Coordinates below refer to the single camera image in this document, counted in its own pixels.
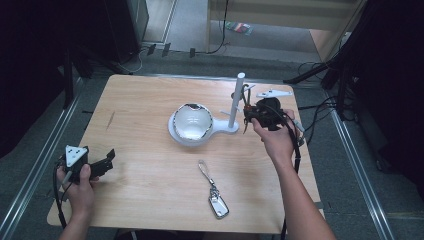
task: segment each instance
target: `person's left hand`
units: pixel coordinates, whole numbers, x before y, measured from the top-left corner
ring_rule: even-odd
[[[63,166],[59,167],[56,171],[57,179],[63,182],[65,178],[65,172]],[[98,180],[98,177],[90,181],[91,168],[88,164],[85,164],[81,168],[80,172],[80,183],[66,183],[63,184],[63,189],[68,188],[66,194],[69,197],[72,207],[72,218],[77,218],[80,221],[90,222],[93,215],[94,209],[94,182]]]

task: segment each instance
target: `wooden tabletop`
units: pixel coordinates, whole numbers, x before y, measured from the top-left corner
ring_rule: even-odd
[[[243,134],[218,133],[199,147],[172,139],[168,120],[185,103],[205,105],[215,118],[228,119],[234,81],[111,76],[81,140],[89,162],[115,149],[114,168],[95,188],[93,226],[246,233],[279,233],[284,209],[278,177],[259,136],[250,124]],[[256,93],[290,86],[256,84]],[[279,97],[282,108],[299,113],[294,96]],[[320,202],[306,144],[301,147],[299,175],[313,201]],[[218,220],[209,206],[209,182],[198,168],[206,161],[230,213]],[[63,204],[67,219],[70,205]],[[48,223],[60,225],[56,206]]]

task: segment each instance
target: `forearm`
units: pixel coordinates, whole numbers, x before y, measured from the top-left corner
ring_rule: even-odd
[[[277,166],[290,239],[335,239],[292,166]]]
[[[82,240],[86,239],[88,227],[90,225],[89,216],[72,216],[68,225],[60,235],[60,240]]]

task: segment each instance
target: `gray carpet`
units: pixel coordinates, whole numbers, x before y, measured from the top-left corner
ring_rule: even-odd
[[[166,58],[160,51],[151,56],[142,55],[143,68],[137,75],[171,74],[211,77],[235,77],[243,71],[247,78],[266,83],[282,83],[298,74],[298,63],[242,59],[235,57],[199,55],[189,58],[188,53],[173,53]],[[54,161],[63,154],[66,145],[78,145],[89,123],[90,114],[107,82],[111,71],[98,64],[91,79],[84,79],[85,86],[75,112],[55,148],[49,166],[43,174],[13,239],[54,239],[60,227],[47,224],[46,216],[53,203],[51,175]],[[317,105],[325,99],[324,91],[312,79],[294,86],[298,106]],[[61,113],[63,95],[60,95],[13,152],[0,160],[0,214],[3,219],[14,196],[18,193],[28,172],[47,140],[55,121]],[[313,110],[300,112],[302,122],[308,126]],[[424,203],[414,191],[414,186],[401,175],[383,174],[376,170],[371,151],[360,128],[348,123],[352,138],[357,144],[367,173],[386,209],[390,225],[397,239],[424,239]],[[347,154],[331,117],[317,123],[309,152],[315,170],[318,189],[324,205],[326,219],[339,239],[379,239],[364,197],[354,176]],[[88,239],[113,239],[116,229],[91,228]]]

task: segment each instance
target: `hand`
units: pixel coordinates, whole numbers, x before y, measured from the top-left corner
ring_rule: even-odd
[[[59,167],[56,171],[57,179],[62,182],[65,178],[65,172],[63,166]],[[67,183],[62,185],[63,189],[67,189],[66,194],[69,197],[72,207],[72,218],[85,221],[87,224],[90,222],[93,215],[94,206],[94,191],[93,184],[98,178],[90,181],[91,168],[88,164],[85,164],[81,168],[80,172],[80,183]]]
[[[294,119],[293,110],[288,109],[284,110],[284,112],[291,119]],[[294,148],[287,127],[282,126],[282,128],[277,131],[268,131],[262,128],[259,121],[254,118],[252,119],[252,123],[253,129],[261,137],[262,142],[264,142],[265,149],[274,165],[276,167],[293,167],[291,159]],[[292,121],[288,121],[288,125],[291,129],[296,129]]]

